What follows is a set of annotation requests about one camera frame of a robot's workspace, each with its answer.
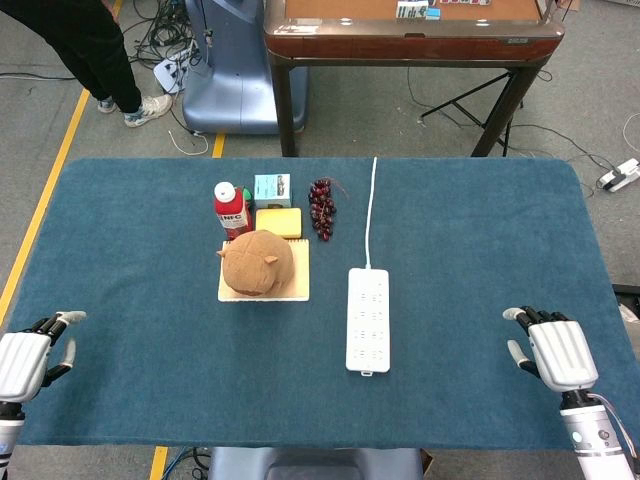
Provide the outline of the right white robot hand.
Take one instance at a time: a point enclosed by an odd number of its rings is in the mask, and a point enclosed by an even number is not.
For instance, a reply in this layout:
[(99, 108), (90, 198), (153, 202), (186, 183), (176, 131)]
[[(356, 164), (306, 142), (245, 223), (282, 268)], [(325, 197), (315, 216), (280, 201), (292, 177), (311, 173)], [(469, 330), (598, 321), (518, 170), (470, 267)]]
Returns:
[(507, 348), (518, 368), (558, 393), (594, 386), (599, 374), (576, 320), (560, 312), (536, 311), (529, 306), (508, 308), (502, 317), (516, 322), (525, 331), (534, 355), (533, 360), (529, 359), (516, 340), (508, 340)]

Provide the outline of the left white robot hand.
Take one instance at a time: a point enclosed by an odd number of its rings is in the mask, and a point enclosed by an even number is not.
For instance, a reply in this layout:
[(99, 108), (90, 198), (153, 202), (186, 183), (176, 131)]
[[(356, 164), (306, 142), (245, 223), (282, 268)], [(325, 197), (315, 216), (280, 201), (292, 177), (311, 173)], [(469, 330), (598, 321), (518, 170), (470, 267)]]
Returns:
[(49, 356), (65, 330), (84, 321), (85, 311), (56, 312), (19, 332), (0, 339), (0, 402), (25, 404), (42, 388), (71, 371), (76, 357), (76, 341), (69, 338), (61, 362), (49, 367)]

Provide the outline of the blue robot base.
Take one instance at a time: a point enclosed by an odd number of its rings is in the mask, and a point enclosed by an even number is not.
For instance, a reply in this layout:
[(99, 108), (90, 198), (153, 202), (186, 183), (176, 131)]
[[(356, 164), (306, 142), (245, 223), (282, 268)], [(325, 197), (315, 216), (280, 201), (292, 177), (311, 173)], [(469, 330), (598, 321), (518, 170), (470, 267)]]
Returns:
[(264, 40), (264, 0), (185, 0), (201, 60), (186, 78), (183, 116), (197, 132), (279, 133)]

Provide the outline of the white floor power strip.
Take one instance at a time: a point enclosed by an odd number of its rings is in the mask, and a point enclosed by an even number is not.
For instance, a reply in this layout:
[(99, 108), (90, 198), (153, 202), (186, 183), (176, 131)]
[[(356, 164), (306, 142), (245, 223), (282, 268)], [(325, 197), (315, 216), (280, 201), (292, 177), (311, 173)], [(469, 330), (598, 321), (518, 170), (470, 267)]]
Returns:
[(615, 193), (640, 179), (640, 162), (631, 158), (600, 177), (596, 185), (599, 189)]

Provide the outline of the blue table cloth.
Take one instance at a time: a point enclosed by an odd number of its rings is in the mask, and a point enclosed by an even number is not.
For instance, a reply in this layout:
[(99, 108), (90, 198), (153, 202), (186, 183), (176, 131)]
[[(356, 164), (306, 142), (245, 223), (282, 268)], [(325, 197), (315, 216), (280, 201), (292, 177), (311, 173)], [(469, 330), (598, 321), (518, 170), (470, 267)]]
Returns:
[[(336, 179), (304, 302), (218, 300), (220, 181)], [(389, 275), (390, 370), (345, 367), (348, 274)], [(68, 164), (15, 330), (62, 310), (74, 368), (25, 409), (25, 444), (565, 449), (561, 398), (513, 362), (502, 313), (577, 320), (595, 389), (640, 441), (640, 362), (572, 167), (550, 159), (107, 159)]]

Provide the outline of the brown plush toy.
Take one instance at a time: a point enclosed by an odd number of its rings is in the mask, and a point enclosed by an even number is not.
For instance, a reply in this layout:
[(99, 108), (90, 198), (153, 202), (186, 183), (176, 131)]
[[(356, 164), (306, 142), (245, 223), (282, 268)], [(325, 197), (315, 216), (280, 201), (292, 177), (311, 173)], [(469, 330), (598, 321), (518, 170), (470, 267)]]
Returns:
[(222, 261), (226, 285), (247, 296), (263, 296), (278, 290), (295, 272), (289, 243), (267, 230), (241, 234), (217, 255)]

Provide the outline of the red juice bottle white cap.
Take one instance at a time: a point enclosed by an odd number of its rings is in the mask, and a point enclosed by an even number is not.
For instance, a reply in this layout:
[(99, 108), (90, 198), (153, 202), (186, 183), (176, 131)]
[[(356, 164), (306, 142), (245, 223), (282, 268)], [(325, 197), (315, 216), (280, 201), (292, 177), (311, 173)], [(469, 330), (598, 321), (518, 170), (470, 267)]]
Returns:
[(215, 213), (229, 241), (253, 230), (249, 201), (242, 187), (219, 182), (214, 186), (213, 195)]

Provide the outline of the blue grey robot torso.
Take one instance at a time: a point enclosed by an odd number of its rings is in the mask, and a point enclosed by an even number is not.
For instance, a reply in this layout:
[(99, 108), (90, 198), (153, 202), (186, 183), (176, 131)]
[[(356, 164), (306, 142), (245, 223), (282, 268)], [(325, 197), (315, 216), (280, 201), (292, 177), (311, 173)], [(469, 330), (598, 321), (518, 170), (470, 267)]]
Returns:
[(216, 447), (208, 480), (423, 480), (412, 448)]

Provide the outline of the beige wooden board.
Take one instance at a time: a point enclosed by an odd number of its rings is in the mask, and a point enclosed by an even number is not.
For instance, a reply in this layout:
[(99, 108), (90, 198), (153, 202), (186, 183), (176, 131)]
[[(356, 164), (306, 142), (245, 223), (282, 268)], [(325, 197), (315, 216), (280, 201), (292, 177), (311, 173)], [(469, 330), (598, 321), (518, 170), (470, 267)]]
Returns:
[(304, 302), (310, 297), (310, 243), (308, 239), (289, 240), (293, 259), (292, 278), (264, 295), (248, 296), (231, 289), (220, 274), (218, 300), (220, 302)]

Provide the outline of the white sneaker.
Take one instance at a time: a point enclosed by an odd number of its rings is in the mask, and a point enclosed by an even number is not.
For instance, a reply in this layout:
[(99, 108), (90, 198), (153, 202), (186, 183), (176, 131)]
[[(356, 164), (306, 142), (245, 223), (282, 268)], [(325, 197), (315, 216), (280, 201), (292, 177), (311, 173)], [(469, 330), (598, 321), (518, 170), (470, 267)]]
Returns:
[(161, 96), (144, 96), (140, 108), (135, 113), (125, 113), (124, 122), (129, 128), (140, 127), (149, 121), (156, 120), (171, 110), (173, 98), (169, 94)]

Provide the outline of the dark red grape bunch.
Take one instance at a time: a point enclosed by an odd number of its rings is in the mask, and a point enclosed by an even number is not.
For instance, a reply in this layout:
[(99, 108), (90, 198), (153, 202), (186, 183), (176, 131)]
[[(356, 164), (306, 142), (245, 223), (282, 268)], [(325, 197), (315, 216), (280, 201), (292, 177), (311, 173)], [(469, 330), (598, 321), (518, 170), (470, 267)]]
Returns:
[(328, 176), (312, 181), (307, 194), (311, 226), (323, 242), (329, 242), (334, 232), (337, 214), (334, 190), (340, 192), (345, 199), (349, 198), (344, 187), (336, 179)]

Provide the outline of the yellow sponge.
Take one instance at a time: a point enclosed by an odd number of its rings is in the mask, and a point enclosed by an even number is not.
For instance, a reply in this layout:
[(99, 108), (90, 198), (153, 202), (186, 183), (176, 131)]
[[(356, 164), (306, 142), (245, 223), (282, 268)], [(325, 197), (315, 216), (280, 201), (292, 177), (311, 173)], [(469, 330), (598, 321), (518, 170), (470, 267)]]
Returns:
[(300, 208), (269, 208), (256, 211), (256, 230), (266, 230), (287, 240), (302, 237)]

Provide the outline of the teal small carton box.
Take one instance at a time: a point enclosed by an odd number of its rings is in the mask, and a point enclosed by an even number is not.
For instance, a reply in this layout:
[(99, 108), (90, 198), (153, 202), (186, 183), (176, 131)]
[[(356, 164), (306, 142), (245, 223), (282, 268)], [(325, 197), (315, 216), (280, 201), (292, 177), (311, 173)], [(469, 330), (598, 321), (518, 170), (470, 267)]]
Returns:
[(257, 209), (290, 208), (290, 175), (255, 175), (253, 199)]

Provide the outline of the person in black trousers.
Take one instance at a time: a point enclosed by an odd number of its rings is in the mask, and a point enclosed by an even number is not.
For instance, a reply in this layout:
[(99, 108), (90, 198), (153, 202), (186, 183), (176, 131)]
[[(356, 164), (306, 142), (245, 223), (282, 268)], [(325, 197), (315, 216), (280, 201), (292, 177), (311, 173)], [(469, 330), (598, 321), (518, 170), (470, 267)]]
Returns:
[(103, 0), (0, 0), (0, 11), (41, 36), (95, 99), (138, 112), (124, 37)]

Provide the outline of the brown mahjong table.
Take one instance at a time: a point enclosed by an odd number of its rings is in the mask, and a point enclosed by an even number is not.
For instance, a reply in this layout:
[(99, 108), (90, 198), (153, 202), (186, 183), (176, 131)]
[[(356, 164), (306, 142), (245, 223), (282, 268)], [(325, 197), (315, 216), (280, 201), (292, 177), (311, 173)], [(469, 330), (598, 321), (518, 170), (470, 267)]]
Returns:
[(438, 1), (437, 20), (396, 15), (399, 0), (265, 0), (281, 153), (297, 154), (290, 85), (303, 66), (500, 68), (507, 82), (472, 154), (487, 156), (565, 28), (555, 0)]

